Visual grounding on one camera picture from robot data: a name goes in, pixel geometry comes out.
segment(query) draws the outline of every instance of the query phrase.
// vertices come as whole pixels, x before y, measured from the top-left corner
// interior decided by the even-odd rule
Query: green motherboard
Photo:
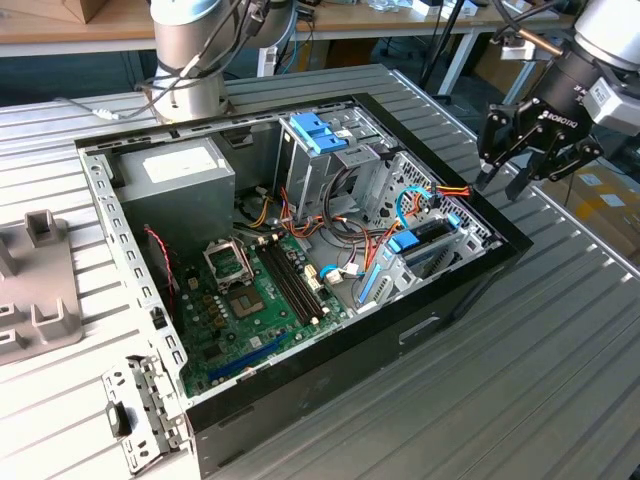
[[[237,283],[225,294],[218,288],[202,252],[181,259],[178,268],[174,268],[180,286],[176,302],[182,324],[180,339],[189,357],[181,375],[189,397],[206,392],[229,376],[347,318],[338,299],[328,290],[322,286],[317,289],[316,285],[314,292],[308,286],[304,269],[309,262],[295,238],[285,236],[270,248],[277,249],[280,257],[266,257],[258,245],[242,248],[253,271],[253,281]],[[285,280],[283,275],[276,276],[279,265],[274,263],[283,263],[284,258],[291,272],[295,272]],[[218,278],[242,270],[230,248],[221,251],[212,265]],[[292,276],[298,277],[295,282],[291,282]],[[305,292],[290,290],[292,283],[300,288],[301,281]],[[292,292],[296,297],[301,293],[311,296],[321,307],[321,314],[305,316]]]

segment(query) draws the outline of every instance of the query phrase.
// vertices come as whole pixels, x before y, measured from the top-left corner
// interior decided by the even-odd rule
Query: ram slot
[[[258,251],[287,302],[296,311],[303,325],[315,318],[322,318],[324,312],[318,301],[307,290],[302,279],[295,272],[285,253],[278,245],[268,246]]]

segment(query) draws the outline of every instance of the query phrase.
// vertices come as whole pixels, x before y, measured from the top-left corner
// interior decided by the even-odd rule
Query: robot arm
[[[267,47],[295,29],[293,0],[152,0],[158,70],[149,89],[165,121],[229,109],[222,72],[243,47]]]
[[[494,2],[504,10],[500,0]],[[509,199],[532,180],[558,181],[571,174],[602,154],[590,135],[595,124],[628,135],[640,132],[638,18],[640,0],[593,0],[576,23],[575,37],[562,48],[509,23],[521,37],[522,51],[530,54],[538,47],[554,58],[519,104],[489,107],[478,137],[478,190],[524,150],[532,155],[507,187]]]

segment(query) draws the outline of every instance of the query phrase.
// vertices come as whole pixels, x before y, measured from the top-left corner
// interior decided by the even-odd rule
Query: ribbed metal surface
[[[368,92],[463,177],[473,138],[380,66],[241,80],[257,104]],[[132,110],[142,98],[93,99]],[[128,478],[102,414],[100,374],[144,352],[71,140],[105,125],[52,104],[0,110],[0,224],[50,208],[72,226],[86,338],[0,368],[2,478]],[[579,225],[500,175],[488,199],[535,245],[461,322],[246,454],[219,479],[626,478],[640,461],[640,305],[630,273]],[[188,454],[151,478],[195,478]]]

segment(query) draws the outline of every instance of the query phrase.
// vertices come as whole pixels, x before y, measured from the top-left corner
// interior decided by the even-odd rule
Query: workbench
[[[472,132],[398,72],[371,65],[228,83],[240,112],[367,92],[472,181]],[[83,100],[130,112],[142,95]],[[100,375],[146,352],[72,141],[154,125],[73,106],[0,110],[0,224],[49,208],[71,226],[85,338],[0,367],[0,472],[129,478]],[[626,479],[640,459],[640,273],[537,188],[486,198],[534,241],[471,312],[214,478]],[[144,478],[196,479],[187,452]]]
[[[320,4],[316,9],[314,42],[349,38],[382,38],[433,35],[436,18],[408,8],[397,13],[381,13],[366,3],[357,5]],[[442,19],[438,32],[442,32]],[[533,32],[559,31],[571,26],[572,17],[536,18],[524,24]],[[493,5],[481,8],[474,17],[459,18],[452,33],[463,35],[438,91],[449,95],[481,33],[494,32],[503,25]],[[309,37],[309,26],[299,22],[296,41]],[[4,11],[0,16],[0,57],[57,55],[155,49],[153,21],[145,0],[109,0],[87,25]],[[269,74],[261,52],[259,76]]]

